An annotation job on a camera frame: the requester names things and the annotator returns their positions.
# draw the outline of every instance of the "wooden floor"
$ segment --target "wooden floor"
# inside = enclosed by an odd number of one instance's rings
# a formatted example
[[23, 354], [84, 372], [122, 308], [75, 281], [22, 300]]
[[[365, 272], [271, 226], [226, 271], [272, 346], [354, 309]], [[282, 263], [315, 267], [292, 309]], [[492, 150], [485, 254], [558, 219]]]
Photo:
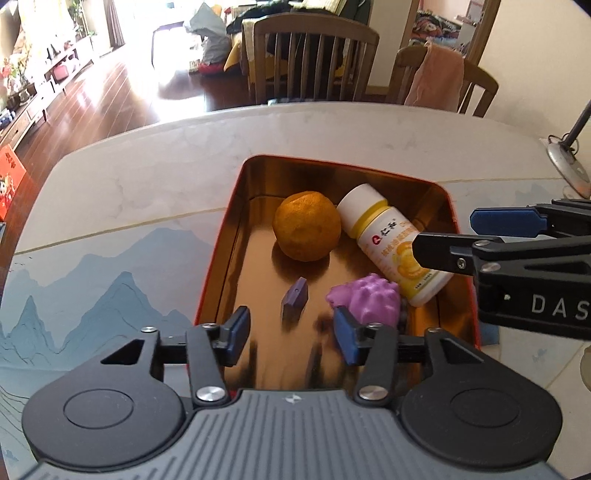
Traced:
[[160, 121], [249, 104], [239, 73], [204, 77], [157, 64], [132, 47], [102, 57], [54, 100], [48, 121], [25, 136], [16, 154], [27, 169], [7, 214], [0, 245], [0, 291], [27, 216], [51, 169], [68, 153]]

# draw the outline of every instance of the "pink towel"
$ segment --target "pink towel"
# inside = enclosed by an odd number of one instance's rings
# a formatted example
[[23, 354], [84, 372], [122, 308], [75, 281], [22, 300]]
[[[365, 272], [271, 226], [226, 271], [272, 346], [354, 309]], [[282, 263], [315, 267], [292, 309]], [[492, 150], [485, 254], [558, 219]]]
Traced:
[[414, 76], [404, 105], [457, 112], [464, 81], [464, 59], [456, 51], [427, 42], [427, 54]]

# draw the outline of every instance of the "lamp base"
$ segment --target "lamp base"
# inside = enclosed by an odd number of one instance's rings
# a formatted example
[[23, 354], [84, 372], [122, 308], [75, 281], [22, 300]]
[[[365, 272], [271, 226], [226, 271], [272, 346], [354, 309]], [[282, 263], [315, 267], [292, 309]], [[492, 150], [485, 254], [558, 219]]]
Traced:
[[572, 152], [560, 143], [549, 143], [546, 146], [548, 156], [556, 169], [569, 182], [581, 197], [591, 197], [591, 181], [587, 172]]

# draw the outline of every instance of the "gray ribbed surface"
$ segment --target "gray ribbed surface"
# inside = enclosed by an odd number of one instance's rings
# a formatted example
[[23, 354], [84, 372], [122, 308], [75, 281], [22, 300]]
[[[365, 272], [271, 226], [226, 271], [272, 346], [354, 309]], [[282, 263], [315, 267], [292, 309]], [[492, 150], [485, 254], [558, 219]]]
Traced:
[[168, 451], [127, 470], [82, 474], [41, 465], [28, 480], [558, 480], [546, 464], [480, 473], [440, 462], [410, 442], [386, 410], [342, 391], [245, 391], [198, 413]]

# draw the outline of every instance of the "white bottle cap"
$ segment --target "white bottle cap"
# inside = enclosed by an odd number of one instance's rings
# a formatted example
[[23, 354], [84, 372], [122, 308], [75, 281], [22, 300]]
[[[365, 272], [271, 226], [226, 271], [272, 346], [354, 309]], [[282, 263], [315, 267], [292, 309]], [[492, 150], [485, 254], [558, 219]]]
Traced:
[[364, 183], [345, 195], [336, 210], [339, 212], [340, 223], [345, 233], [356, 239], [361, 232], [355, 232], [354, 227], [366, 215], [367, 211], [375, 206], [387, 205], [386, 198], [381, 196], [369, 183]]

